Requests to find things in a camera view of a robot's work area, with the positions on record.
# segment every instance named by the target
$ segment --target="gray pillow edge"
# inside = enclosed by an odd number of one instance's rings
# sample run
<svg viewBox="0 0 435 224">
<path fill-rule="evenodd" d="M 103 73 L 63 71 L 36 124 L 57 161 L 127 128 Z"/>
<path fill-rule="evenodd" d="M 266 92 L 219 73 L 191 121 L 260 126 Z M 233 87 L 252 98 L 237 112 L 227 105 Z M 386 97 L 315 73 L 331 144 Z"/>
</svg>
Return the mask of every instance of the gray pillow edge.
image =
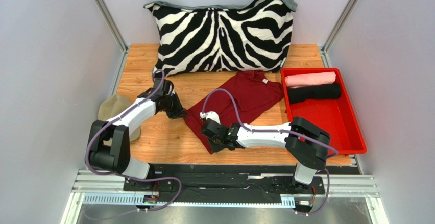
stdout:
<svg viewBox="0 0 435 224">
<path fill-rule="evenodd" d="M 296 12 L 296 8 L 298 4 L 294 0 L 282 0 L 284 4 L 293 12 Z M 206 9 L 206 8 L 217 8 L 217 9 L 230 9 L 230 10 L 240 10 L 245 8 L 248 5 L 211 5 L 211 6 L 181 6 L 181 5 L 175 5 L 166 1 L 153 1 L 145 4 L 143 7 L 146 9 L 151 8 L 154 4 L 160 5 L 160 6 L 168 6 L 178 9 L 185 9 L 185 10 L 199 10 L 199 9 Z"/>
</svg>

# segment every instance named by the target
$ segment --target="zebra print pillow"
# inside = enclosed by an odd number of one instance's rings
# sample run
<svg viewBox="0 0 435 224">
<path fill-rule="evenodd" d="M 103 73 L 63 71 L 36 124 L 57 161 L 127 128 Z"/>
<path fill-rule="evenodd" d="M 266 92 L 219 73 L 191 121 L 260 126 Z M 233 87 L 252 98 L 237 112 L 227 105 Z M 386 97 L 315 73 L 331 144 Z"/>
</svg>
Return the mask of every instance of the zebra print pillow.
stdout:
<svg viewBox="0 0 435 224">
<path fill-rule="evenodd" d="M 159 60 L 154 68 L 175 75 L 205 71 L 278 72 L 293 30 L 293 0 L 254 0 L 248 6 L 184 7 L 152 2 Z"/>
</svg>

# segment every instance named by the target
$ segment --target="wooden board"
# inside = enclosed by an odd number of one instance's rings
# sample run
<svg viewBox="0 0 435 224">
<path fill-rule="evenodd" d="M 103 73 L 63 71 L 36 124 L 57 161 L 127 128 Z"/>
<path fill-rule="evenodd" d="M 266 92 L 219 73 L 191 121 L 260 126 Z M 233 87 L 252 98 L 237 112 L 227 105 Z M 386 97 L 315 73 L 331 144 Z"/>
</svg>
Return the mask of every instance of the wooden board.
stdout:
<svg viewBox="0 0 435 224">
<path fill-rule="evenodd" d="M 153 86 L 151 71 L 157 61 L 157 44 L 131 45 L 118 93 L 134 101 Z M 323 67 L 316 45 L 291 45 L 284 67 Z M 189 109 L 218 88 L 235 72 L 187 73 L 168 77 L 174 85 L 181 104 Z M 270 81 L 281 81 L 279 73 L 266 73 Z M 258 117 L 253 125 L 279 125 L 287 122 L 284 99 Z M 131 143 L 131 154 L 138 160 L 150 163 L 201 163 L 201 164 L 296 164 L 297 160 L 285 149 L 254 147 L 244 150 L 222 150 L 209 154 L 183 119 L 170 120 L 158 113 L 141 125 L 141 136 Z M 327 162 L 349 165 L 350 158 L 336 156 Z"/>
</svg>

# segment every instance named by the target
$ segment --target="metal frame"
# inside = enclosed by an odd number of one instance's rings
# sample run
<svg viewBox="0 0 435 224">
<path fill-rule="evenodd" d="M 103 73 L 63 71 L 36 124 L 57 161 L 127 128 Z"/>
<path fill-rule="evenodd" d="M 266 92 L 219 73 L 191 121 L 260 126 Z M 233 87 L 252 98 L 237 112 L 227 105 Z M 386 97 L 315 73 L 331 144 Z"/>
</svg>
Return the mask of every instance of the metal frame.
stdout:
<svg viewBox="0 0 435 224">
<path fill-rule="evenodd" d="M 104 0 L 95 0 L 96 5 L 101 11 L 101 14 L 103 15 L 107 26 L 109 26 L 110 31 L 113 34 L 113 37 L 115 38 L 116 42 L 119 45 L 119 48 L 124 52 L 124 55 L 126 54 L 127 50 L 129 49 L 128 45 L 125 43 L 123 36 L 121 35 L 121 32 L 119 31 L 118 27 L 115 24 L 115 21 L 113 20 L 112 15 L 110 15 L 109 9 L 106 6 L 106 3 Z"/>
<path fill-rule="evenodd" d="M 265 178 L 274 176 L 292 176 L 287 173 L 261 173 L 246 175 L 247 179 Z M 326 175 L 319 175 L 326 184 Z M 73 185 L 71 195 L 61 223 L 76 223 L 83 204 L 106 205 L 150 205 L 141 203 L 144 195 L 150 191 L 126 192 L 123 191 L 125 179 L 120 176 L 95 175 L 88 170 L 80 170 Z M 378 189 L 372 175 L 330 175 L 330 198 L 365 198 L 373 223 L 386 223 L 386 219 Z M 206 202 L 175 202 L 170 206 L 186 207 L 247 207 L 247 208 L 293 208 L 295 197 L 304 195 L 281 194 L 281 203 L 249 204 L 249 203 L 206 203 Z"/>
<path fill-rule="evenodd" d="M 343 12 L 341 13 L 339 19 L 337 20 L 337 23 L 335 24 L 334 28 L 332 28 L 331 33 L 329 34 L 328 38 L 326 39 L 325 44 L 322 47 L 322 52 L 324 54 L 328 53 L 328 51 L 331 49 L 332 44 L 334 43 L 337 35 L 339 34 L 340 30 L 342 29 L 343 25 L 345 24 L 347 18 L 349 17 L 350 13 L 352 12 L 353 8 L 355 8 L 355 5 L 357 2 L 358 2 L 358 0 L 348 0 L 347 1 Z"/>
</svg>

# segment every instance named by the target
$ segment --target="rolled cloth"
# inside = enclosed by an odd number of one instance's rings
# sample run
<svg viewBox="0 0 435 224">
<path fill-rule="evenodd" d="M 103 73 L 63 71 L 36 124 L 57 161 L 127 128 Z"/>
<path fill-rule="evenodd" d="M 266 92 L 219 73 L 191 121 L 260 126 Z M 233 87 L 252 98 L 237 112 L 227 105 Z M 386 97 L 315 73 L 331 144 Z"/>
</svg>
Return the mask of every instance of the rolled cloth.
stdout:
<svg viewBox="0 0 435 224">
<path fill-rule="evenodd" d="M 287 89 L 290 104 L 300 103 L 307 99 L 338 99 L 342 95 L 340 84 L 313 85 L 296 89 Z"/>
<path fill-rule="evenodd" d="M 285 85 L 298 88 L 311 85 L 332 84 L 335 81 L 335 72 L 320 72 L 289 75 L 285 77 Z"/>
</svg>

